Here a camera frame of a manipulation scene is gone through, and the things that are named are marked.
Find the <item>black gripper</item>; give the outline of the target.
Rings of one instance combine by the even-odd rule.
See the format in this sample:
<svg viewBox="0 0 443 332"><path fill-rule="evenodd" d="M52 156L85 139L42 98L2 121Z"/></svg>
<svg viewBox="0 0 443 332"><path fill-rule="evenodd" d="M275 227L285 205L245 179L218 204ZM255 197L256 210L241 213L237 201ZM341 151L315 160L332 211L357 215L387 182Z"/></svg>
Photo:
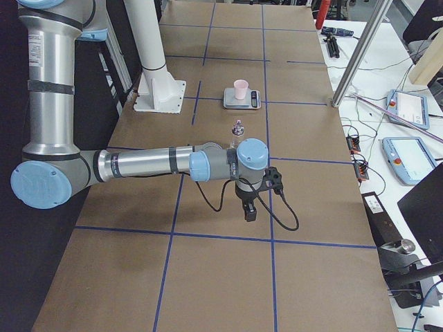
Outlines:
<svg viewBox="0 0 443 332"><path fill-rule="evenodd" d="M242 200L242 207L244 211L244 220L246 222L253 222L257 217L257 209L254 205L254 200L257 195L256 192L260 192L262 186L259 183L236 183L235 193L238 198Z"/></svg>

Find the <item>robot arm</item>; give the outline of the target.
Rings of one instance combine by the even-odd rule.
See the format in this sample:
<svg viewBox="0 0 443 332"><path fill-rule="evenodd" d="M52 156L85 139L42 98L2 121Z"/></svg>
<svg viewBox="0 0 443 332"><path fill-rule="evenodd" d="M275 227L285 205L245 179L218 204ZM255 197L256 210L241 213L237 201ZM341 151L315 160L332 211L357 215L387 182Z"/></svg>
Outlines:
<svg viewBox="0 0 443 332"><path fill-rule="evenodd" d="M18 17L28 31L30 139L10 185L22 203L52 209L112 179L186 174L196 184L234 183L244 218L256 219L255 200L272 174L261 140L248 138L227 149L207 142L111 152L106 148L114 125L110 120L86 121L75 135L75 48L106 40L105 1L20 1Z"/></svg>

